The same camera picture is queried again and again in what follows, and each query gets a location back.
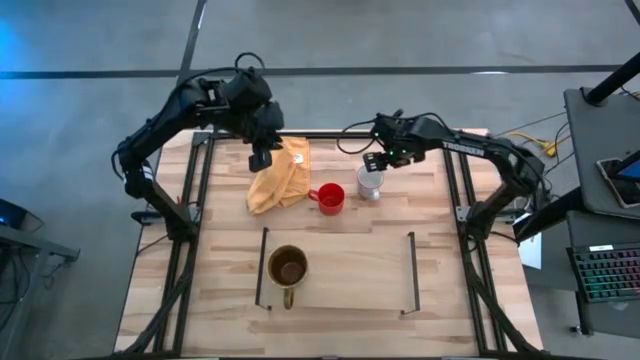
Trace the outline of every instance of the brown mug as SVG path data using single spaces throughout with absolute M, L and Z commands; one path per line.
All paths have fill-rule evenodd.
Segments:
M 269 256 L 267 271 L 271 281 L 284 289 L 284 308 L 291 309 L 293 290 L 302 284 L 309 272 L 306 255 L 293 245 L 281 246 Z

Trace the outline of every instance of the yellow cloth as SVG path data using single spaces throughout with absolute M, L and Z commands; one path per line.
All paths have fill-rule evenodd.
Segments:
M 258 173 L 247 195 L 249 212 L 288 207 L 307 196 L 311 187 L 309 142 L 283 137 L 282 149 L 271 151 L 272 165 Z

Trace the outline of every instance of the red mug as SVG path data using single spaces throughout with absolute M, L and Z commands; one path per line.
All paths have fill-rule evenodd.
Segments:
M 318 191 L 309 190 L 309 199 L 318 202 L 323 214 L 337 215 L 344 205 L 344 190 L 338 184 L 324 184 Z

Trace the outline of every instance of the mug handle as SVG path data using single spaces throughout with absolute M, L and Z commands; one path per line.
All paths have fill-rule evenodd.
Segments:
M 309 190 L 309 199 L 313 201 L 318 201 L 318 192 L 315 190 Z
M 293 288 L 284 289 L 284 308 L 289 310 L 293 307 Z

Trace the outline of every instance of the concrete floor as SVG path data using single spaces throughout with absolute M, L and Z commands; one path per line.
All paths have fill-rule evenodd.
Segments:
M 0 80 L 0 198 L 42 217 L 47 225 L 41 235 L 82 248 L 79 261 L 58 273 L 53 289 L 34 285 L 38 301 L 21 358 L 111 351 L 140 234 L 129 213 L 144 204 L 124 194 L 108 157 L 160 109 L 175 84 L 170 76 L 122 78 L 132 73 L 50 78 L 72 76 L 68 71 L 97 77 L 104 76 L 97 71 L 179 70 L 196 4 L 0 3 L 0 72 L 59 72 Z M 335 76 L 328 69 L 322 76 L 269 82 L 290 129 L 342 128 L 403 108 L 407 114 L 435 111 L 451 126 L 498 133 L 563 111 L 564 89 L 592 86 L 607 75 L 541 73 L 539 66 L 578 71 L 574 65 L 623 63 L 640 48 L 639 32 L 623 0 L 209 0 L 187 65 L 228 66 L 239 52 L 251 50 L 270 67 L 434 67 L 441 74 Z M 510 75 L 451 74 L 444 68 L 507 65 L 531 67 Z M 629 88 L 640 88 L 640 82 Z M 551 139 L 565 121 L 558 117 L 528 132 Z M 570 152 L 566 142 L 560 154 Z M 572 189 L 573 162 L 549 178 L 558 194 Z M 637 358 L 637 340 L 569 334 L 567 327 L 577 321 L 572 294 L 533 286 L 531 294 L 546 349 Z

